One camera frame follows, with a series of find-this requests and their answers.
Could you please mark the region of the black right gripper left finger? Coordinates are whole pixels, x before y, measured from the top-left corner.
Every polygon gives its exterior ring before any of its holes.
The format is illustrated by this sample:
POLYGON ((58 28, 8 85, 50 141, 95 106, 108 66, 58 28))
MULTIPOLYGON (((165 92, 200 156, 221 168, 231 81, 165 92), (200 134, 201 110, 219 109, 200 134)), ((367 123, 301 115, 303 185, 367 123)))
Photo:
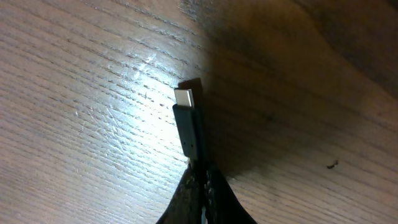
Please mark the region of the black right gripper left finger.
POLYGON ((156 224, 203 223, 203 186, 198 161, 190 161, 164 213, 156 224))

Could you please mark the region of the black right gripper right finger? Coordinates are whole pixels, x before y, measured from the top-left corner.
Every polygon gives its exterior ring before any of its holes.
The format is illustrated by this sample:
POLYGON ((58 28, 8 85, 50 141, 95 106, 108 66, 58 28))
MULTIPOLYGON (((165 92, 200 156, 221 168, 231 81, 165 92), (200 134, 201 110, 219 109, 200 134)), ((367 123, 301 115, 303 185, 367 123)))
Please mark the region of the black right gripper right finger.
POLYGON ((219 168, 211 164, 204 185, 206 219, 211 224, 256 224, 243 208, 219 168))

